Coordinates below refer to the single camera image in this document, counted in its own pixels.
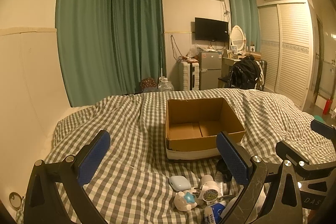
wardrobe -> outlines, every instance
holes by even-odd
[[[268,63],[265,91],[287,96],[301,110],[309,108],[318,65],[314,9],[308,0],[281,0],[264,3],[258,10],[261,57]]]

checkered bedsheet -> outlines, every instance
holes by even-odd
[[[111,96],[61,120],[54,132],[46,163],[76,154],[104,129],[111,147],[92,181],[84,186],[107,223],[200,223],[203,208],[180,212],[173,206],[172,175],[183,175],[192,186],[205,174],[214,175],[214,159],[170,163],[164,146],[168,99],[224,97],[246,129],[241,145],[251,155],[280,163],[275,145],[285,140],[312,164],[336,160],[331,141],[310,130],[313,117],[299,111],[285,96],[257,90],[214,89]],[[80,223],[60,184],[59,192],[72,221]],[[238,194],[233,181],[230,194]],[[304,222],[307,212],[304,210]],[[23,210],[17,214],[23,223]]]

cardboard box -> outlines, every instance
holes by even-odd
[[[165,144],[169,159],[194,160],[219,155],[216,136],[226,131],[240,142],[245,129],[224,98],[168,100]]]

blue gripper pad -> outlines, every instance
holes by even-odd
[[[241,185],[247,185],[252,173],[251,156],[242,146],[231,141],[227,133],[218,133],[216,144],[219,153],[236,182]]]
[[[78,166],[77,181],[80,186],[88,184],[93,178],[98,166],[110,148],[110,134],[105,130],[99,131],[88,147],[89,150],[86,156]]]

white suitcase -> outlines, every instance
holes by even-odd
[[[179,77],[180,90],[199,90],[200,69],[199,63],[180,62]]]

